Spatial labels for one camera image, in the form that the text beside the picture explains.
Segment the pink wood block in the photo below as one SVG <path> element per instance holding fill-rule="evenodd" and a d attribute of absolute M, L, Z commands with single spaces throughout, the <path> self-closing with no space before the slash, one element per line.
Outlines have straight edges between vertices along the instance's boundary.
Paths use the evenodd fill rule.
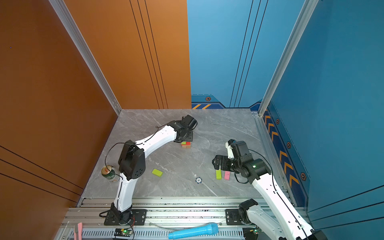
<path fill-rule="evenodd" d="M 231 173 L 229 171 L 225 171 L 224 179 L 229 181 L 231 177 Z"/>

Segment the lone green wood block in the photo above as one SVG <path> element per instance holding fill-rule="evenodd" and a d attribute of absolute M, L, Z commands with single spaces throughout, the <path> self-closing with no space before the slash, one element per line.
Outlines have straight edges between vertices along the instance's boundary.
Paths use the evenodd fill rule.
<path fill-rule="evenodd" d="M 157 169 L 153 169 L 152 174 L 160 178 L 162 177 L 163 172 Z"/>

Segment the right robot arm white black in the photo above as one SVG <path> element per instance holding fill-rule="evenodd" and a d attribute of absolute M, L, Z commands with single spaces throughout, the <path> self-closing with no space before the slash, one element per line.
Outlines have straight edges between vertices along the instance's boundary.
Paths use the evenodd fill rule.
<path fill-rule="evenodd" d="M 239 215 L 246 225 L 256 225 L 272 240 L 325 240 L 326 235 L 314 228 L 299 214 L 282 192 L 273 168 L 264 156 L 255 159 L 244 141 L 226 142 L 227 156 L 212 160 L 215 170 L 241 174 L 266 201 L 271 217 L 254 199 L 240 203 Z"/>

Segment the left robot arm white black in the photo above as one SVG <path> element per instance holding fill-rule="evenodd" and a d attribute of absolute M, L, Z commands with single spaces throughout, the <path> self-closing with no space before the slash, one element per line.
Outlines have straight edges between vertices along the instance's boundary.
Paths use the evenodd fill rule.
<path fill-rule="evenodd" d="M 106 215 L 100 213 L 100 217 L 106 219 L 104 225 L 133 225 L 133 194 L 138 179 L 146 170 L 146 158 L 169 142 L 193 141 L 193 130 L 197 125 L 197 120 L 187 115 L 181 120 L 156 126 L 155 133 L 142 140 L 128 140 L 122 143 L 123 148 L 118 160 L 119 187 L 110 209 L 105 211 Z"/>

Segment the cyan toy microphone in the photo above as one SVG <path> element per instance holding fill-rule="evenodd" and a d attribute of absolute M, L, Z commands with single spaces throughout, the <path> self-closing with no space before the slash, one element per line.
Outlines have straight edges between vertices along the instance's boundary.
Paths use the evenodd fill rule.
<path fill-rule="evenodd" d="M 190 237 L 197 237 L 202 235 L 216 235 L 219 232 L 218 224 L 211 223 L 201 227 L 195 227 L 191 229 L 178 230 L 169 233 L 169 240 L 178 240 Z"/>

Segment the green drink can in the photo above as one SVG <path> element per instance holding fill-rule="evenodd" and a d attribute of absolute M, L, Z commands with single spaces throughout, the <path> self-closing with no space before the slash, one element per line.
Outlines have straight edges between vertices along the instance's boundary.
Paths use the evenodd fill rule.
<path fill-rule="evenodd" d="M 119 174 L 113 166 L 106 165 L 101 170 L 102 176 L 110 182 L 118 182 L 120 179 Z"/>

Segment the small circuit board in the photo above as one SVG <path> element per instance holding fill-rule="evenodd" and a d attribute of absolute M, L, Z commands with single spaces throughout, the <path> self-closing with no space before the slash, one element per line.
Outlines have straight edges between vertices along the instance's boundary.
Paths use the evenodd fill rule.
<path fill-rule="evenodd" d="M 115 239 L 133 239 L 134 232 L 131 229 L 115 229 L 114 238 Z"/>

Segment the pink stick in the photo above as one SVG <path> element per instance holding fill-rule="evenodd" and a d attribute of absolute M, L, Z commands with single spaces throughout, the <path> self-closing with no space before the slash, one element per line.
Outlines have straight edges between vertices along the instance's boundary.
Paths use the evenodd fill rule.
<path fill-rule="evenodd" d="M 82 240 L 82 233 L 83 233 L 83 223 L 78 223 L 74 227 L 74 240 Z"/>

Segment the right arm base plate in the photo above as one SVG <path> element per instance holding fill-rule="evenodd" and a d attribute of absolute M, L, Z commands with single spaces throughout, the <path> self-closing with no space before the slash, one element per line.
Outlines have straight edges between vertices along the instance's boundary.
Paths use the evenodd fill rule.
<path fill-rule="evenodd" d="M 251 222 L 247 217 L 247 212 L 242 209 L 226 209 L 226 224 L 228 226 L 249 225 Z"/>

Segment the aluminium rail frame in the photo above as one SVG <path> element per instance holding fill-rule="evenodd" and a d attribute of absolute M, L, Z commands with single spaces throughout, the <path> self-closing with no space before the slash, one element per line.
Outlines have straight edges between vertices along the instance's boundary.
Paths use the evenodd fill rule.
<path fill-rule="evenodd" d="M 136 219 L 134 236 L 128 240 L 166 240 L 170 232 L 179 229 L 204 226 L 217 223 L 219 233 L 213 236 L 198 236 L 199 240 L 241 240 L 245 226 L 229 226 L 233 215 L 228 210 L 236 211 L 247 197 L 185 197 L 134 198 L 133 210 L 146 210 L 145 215 Z M 115 231 L 120 225 L 106 226 L 100 213 L 109 210 L 113 198 L 82 198 L 75 208 L 69 208 L 57 232 L 57 240 L 72 240 L 75 227 L 83 224 L 84 240 L 117 240 Z"/>

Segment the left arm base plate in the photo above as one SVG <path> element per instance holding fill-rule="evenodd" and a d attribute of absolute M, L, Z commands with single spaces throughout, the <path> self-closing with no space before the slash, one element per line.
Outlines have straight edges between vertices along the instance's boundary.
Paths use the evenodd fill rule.
<path fill-rule="evenodd" d="M 147 217 L 146 209 L 127 210 L 116 216 L 112 210 L 107 211 L 104 221 L 105 226 L 143 226 Z"/>

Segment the right corner aluminium post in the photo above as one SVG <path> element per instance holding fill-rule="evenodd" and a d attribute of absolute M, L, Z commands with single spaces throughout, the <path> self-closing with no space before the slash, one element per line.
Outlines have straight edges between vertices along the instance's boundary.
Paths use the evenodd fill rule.
<path fill-rule="evenodd" d="M 319 0 L 305 0 L 258 110 L 263 117 Z"/>

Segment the corner aluminium post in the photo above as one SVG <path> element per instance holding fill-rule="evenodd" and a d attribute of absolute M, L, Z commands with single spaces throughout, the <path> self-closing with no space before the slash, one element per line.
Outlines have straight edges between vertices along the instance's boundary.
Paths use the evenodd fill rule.
<path fill-rule="evenodd" d="M 319 0 L 305 0 L 258 110 L 263 117 Z"/>
<path fill-rule="evenodd" d="M 67 5 L 65 4 L 65 1 L 49 0 L 49 2 L 59 17 L 61 23 L 65 27 L 73 43 L 75 44 L 76 48 L 78 49 L 79 53 L 81 54 L 89 70 L 93 74 L 95 80 L 99 84 L 110 105 L 114 109 L 117 116 L 119 116 L 122 111 L 122 107 L 115 94 L 113 93 L 112 88 L 110 87 L 74 18 L 72 17 Z"/>

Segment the left corner aluminium post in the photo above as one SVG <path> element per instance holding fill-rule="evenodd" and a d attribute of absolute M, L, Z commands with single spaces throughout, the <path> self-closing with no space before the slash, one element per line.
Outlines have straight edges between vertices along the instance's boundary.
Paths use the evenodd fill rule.
<path fill-rule="evenodd" d="M 74 18 L 72 17 L 67 5 L 65 4 L 65 1 L 49 0 L 49 2 L 59 17 L 61 23 L 65 27 L 73 43 L 75 44 L 76 48 L 78 49 L 79 53 L 81 54 L 89 70 L 93 74 L 95 80 L 99 84 L 110 105 L 114 109 L 117 116 L 119 116 L 122 111 L 122 107 L 115 94 L 113 93 L 112 88 L 110 87 Z"/>

